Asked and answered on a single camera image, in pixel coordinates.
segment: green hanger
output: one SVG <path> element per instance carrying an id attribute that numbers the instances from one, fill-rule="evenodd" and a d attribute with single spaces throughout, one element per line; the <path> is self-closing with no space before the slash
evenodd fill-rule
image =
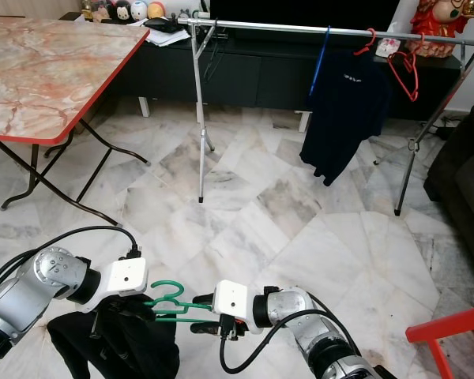
<path id="1" fill-rule="evenodd" d="M 193 304 L 192 302 L 180 302 L 176 298 L 184 293 L 184 287 L 181 283 L 175 282 L 174 280 L 158 280 L 157 282 L 151 284 L 151 288 L 156 288 L 163 285 L 171 285 L 178 288 L 173 294 L 166 294 L 161 298 L 157 298 L 152 302 L 145 302 L 145 306 L 151 306 L 152 308 L 158 305 L 161 302 L 171 302 L 175 306 L 181 306 L 182 310 L 159 310 L 155 311 L 156 314 L 187 314 L 189 308 L 200 308 L 203 310 L 208 310 L 209 312 L 213 311 L 211 306 L 205 304 Z M 209 320 L 198 320 L 191 318 L 157 318 L 156 321 L 160 322 L 209 322 Z"/>

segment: red hanger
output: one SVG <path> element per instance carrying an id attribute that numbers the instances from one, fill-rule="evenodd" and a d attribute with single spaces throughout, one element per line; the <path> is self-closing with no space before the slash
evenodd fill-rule
<path id="1" fill-rule="evenodd" d="M 353 53 L 354 55 L 360 55 L 369 51 L 370 47 L 374 44 L 374 41 L 376 40 L 376 31 L 373 28 L 368 28 L 367 30 L 369 32 L 372 32 L 372 40 L 367 45 L 365 45 L 365 47 L 362 50 L 355 51 Z"/>
<path id="2" fill-rule="evenodd" d="M 418 82 L 418 71 L 416 69 L 416 51 L 423 45 L 424 40 L 425 40 L 425 33 L 421 33 L 421 42 L 419 43 L 418 47 L 414 51 L 411 51 L 408 54 L 404 53 L 403 51 L 397 51 L 393 54 L 390 54 L 387 58 L 389 67 L 390 69 L 392 69 L 392 72 L 395 75 L 395 78 L 398 80 L 399 84 L 402 86 L 402 88 L 404 89 L 405 93 L 407 94 L 408 98 L 411 101 L 416 101 L 418 99 L 419 82 Z M 398 76 L 398 73 L 395 70 L 395 67 L 393 67 L 393 59 L 395 58 L 396 55 L 400 55 L 401 57 L 404 57 L 405 69 L 408 71 L 408 73 L 413 73 L 414 75 L 415 87 L 412 90 L 412 92 L 410 92 L 407 89 L 404 82 L 401 80 L 401 77 Z"/>

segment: red figurine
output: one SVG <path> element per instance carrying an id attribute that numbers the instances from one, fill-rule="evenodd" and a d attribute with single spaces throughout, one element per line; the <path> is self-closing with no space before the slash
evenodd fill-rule
<path id="1" fill-rule="evenodd" d="M 411 33 L 453 38 L 464 31 L 469 18 L 474 18 L 474 0 L 419 0 Z M 437 42 L 408 41 L 405 46 L 417 55 L 438 58 L 450 56 L 454 49 L 452 43 Z"/>

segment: marble table top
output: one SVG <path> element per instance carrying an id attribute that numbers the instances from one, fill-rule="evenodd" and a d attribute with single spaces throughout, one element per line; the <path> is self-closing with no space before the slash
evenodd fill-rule
<path id="1" fill-rule="evenodd" d="M 148 33 L 0 17 L 0 140 L 60 142 Z"/>

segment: television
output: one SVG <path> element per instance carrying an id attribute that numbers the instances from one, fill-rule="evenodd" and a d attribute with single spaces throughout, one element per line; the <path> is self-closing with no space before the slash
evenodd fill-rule
<path id="1" fill-rule="evenodd" d="M 399 0 L 211 0 L 213 20 L 386 31 Z"/>

